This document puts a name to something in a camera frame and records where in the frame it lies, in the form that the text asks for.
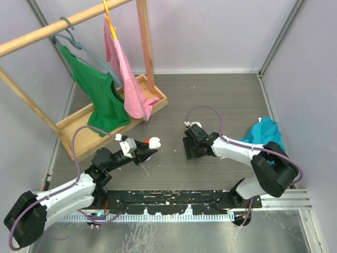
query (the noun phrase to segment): turquoise towel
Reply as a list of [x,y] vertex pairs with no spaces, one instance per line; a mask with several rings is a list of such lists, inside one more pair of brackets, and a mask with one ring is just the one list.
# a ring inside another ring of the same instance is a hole
[[256,123],[248,132],[246,138],[240,141],[251,144],[267,144],[270,141],[276,142],[284,150],[281,133],[277,123],[269,117],[264,117],[261,122]]

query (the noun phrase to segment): wooden rod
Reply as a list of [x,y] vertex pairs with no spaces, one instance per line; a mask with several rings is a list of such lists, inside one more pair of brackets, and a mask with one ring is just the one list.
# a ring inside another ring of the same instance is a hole
[[69,142],[63,131],[45,114],[44,111],[31,99],[28,94],[7,74],[7,72],[0,66],[0,79],[4,81],[9,88],[11,88],[16,95],[19,96],[47,125],[57,133],[61,140]]
[[[113,9],[130,1],[131,0],[109,0],[106,3],[107,3],[108,9]],[[96,17],[102,13],[105,13],[105,7],[103,3],[98,4],[89,9],[86,9],[85,11],[79,12],[73,16],[70,16],[68,17],[68,20],[73,25],[77,25],[86,20],[89,20],[90,18]],[[50,37],[54,35],[55,33],[59,33],[63,30],[66,30],[67,28],[69,28],[69,25],[67,24],[67,22],[64,20],[60,20],[53,24],[50,24],[48,26],[35,30],[31,33],[27,33],[26,35],[23,35],[19,38],[8,41],[0,45],[0,57],[13,53],[23,47],[26,47],[35,42],[38,42],[44,38]]]
[[150,28],[148,26],[148,19],[147,19],[147,4],[146,0],[136,0],[136,1],[137,1],[139,27],[141,30],[147,84],[150,91],[153,94],[155,94]]

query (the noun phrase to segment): blue clothes hanger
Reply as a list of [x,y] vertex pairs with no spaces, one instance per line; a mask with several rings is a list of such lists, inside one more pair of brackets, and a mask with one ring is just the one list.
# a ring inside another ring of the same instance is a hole
[[[64,20],[68,23],[68,25],[70,26],[71,29],[74,29],[74,26],[73,24],[66,18],[66,17],[61,17],[60,18],[61,20]],[[78,50],[84,50],[85,52],[87,52],[89,55],[91,55],[91,57],[93,57],[95,60],[97,60],[108,72],[109,74],[112,76],[113,80],[118,84],[119,87],[123,88],[123,83],[122,81],[116,76],[116,74],[112,71],[112,69],[110,67],[107,66],[107,64],[105,62],[103,62],[96,54],[94,54],[92,51],[90,51],[89,49],[87,49],[85,46],[83,46],[80,42],[77,42],[75,41],[75,38],[73,36],[73,34],[68,30],[66,29],[66,31],[69,33],[70,35],[70,38],[63,35],[63,34],[55,34],[52,36],[52,41],[54,43],[54,45],[56,44],[56,42],[59,42],[60,41],[56,38],[56,36],[58,37],[61,37],[61,38],[64,38],[66,40],[68,40],[70,42],[70,44],[78,49]],[[71,53],[74,57],[76,57],[77,59],[81,60],[82,62],[86,63],[87,65],[89,65],[90,67],[98,70],[97,68],[95,68],[94,66],[92,66],[91,64],[89,64],[86,60],[78,57],[77,55],[74,55],[73,53]]]

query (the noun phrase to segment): pink shirt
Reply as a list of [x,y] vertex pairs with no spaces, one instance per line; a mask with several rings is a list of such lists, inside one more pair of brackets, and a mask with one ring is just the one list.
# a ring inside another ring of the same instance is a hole
[[148,121],[152,106],[159,98],[146,99],[145,95],[131,71],[130,64],[118,40],[114,40],[109,25],[104,17],[104,41],[106,61],[111,62],[112,70],[124,84],[124,109],[135,119],[143,118]]

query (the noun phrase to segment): wall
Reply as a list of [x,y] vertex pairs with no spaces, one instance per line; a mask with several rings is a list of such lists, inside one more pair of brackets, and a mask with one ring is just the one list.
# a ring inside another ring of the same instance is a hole
[[[0,44],[39,28],[25,1],[0,8]],[[48,40],[0,58],[0,65],[55,121],[60,120],[71,77]],[[40,190],[56,134],[0,80],[0,221],[21,193]],[[0,224],[0,252],[9,252]]]
[[[48,22],[101,0],[36,0]],[[156,72],[258,71],[295,0],[147,0]],[[136,2],[111,11],[135,72],[144,72]],[[76,39],[102,59],[103,16],[76,25]]]
[[334,0],[307,1],[265,75],[286,149],[303,166],[330,252],[337,248],[336,9]]

